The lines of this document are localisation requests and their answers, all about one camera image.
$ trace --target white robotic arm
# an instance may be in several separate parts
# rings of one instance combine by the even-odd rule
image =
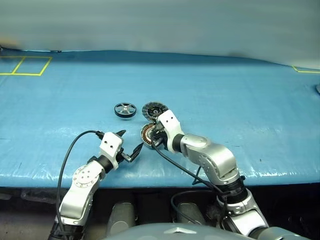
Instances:
[[[171,110],[158,116],[155,130],[165,132],[165,145],[170,152],[182,153],[199,165],[209,181],[228,195],[223,219],[225,229],[249,236],[256,230],[269,227],[252,193],[245,188],[236,158],[228,148],[202,136],[184,134]],[[220,195],[217,201],[223,208],[224,198]]]
[[[117,169],[123,160],[132,162],[140,153],[142,144],[139,144],[132,155],[123,151],[122,135],[125,130],[117,133],[106,132],[100,144],[100,156],[93,156],[86,165],[79,167],[72,176],[72,184],[64,196],[59,214],[62,228],[59,227],[58,216],[52,227],[48,240],[80,240],[93,203],[93,196],[99,188],[100,182],[112,169]]]

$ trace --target blue table surface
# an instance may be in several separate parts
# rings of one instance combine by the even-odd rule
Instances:
[[[86,130],[127,130],[124,150],[130,153],[148,123],[142,107],[151,101],[166,104],[185,133],[227,146],[249,186],[320,182],[320,74],[254,59],[173,53],[4,50],[0,56],[53,57],[42,76],[0,75],[2,187],[56,187],[70,143]],[[0,57],[0,72],[17,62]],[[43,64],[28,58],[19,71],[39,72]],[[114,114],[121,102],[136,105],[132,119]],[[93,134],[78,141],[64,187],[79,166],[99,155],[99,145]],[[180,154],[167,154],[197,171]],[[188,187],[192,181],[144,147],[101,186]]]

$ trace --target circular disc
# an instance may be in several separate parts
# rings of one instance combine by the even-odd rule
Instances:
[[[114,113],[120,118],[131,118],[136,112],[136,106],[128,102],[122,102],[114,106]]]
[[[155,121],[157,117],[159,117],[167,110],[168,107],[162,104],[161,102],[151,101],[143,106],[142,114],[146,119],[150,121]]]
[[[144,125],[141,129],[141,139],[144,143],[144,145],[146,145],[149,148],[152,148],[151,145],[151,131],[155,128],[155,124],[154,123],[148,123],[146,125]],[[162,142],[162,138],[158,138],[157,140],[154,141],[155,146],[157,147],[159,144],[161,144]]]

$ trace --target black wheel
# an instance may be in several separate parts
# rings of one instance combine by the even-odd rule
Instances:
[[[128,102],[122,102],[114,106],[114,113],[120,118],[131,118],[136,114],[136,112],[136,106]]]

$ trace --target floor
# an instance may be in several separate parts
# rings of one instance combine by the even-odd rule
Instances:
[[[251,187],[250,190],[271,226],[282,227],[312,240],[319,240],[319,187],[319,184],[300,184]],[[123,200],[134,203],[139,225],[170,222],[174,214],[170,209],[170,197],[185,190],[189,189],[99,189],[94,198],[85,239],[97,240],[106,234],[112,206]],[[9,192],[14,195],[11,200],[0,200],[0,240],[47,239],[55,217],[55,206],[23,200],[19,197],[19,189],[10,189]],[[186,199],[197,203],[204,215],[208,205],[214,202],[214,197],[205,193],[189,194],[181,200]]]

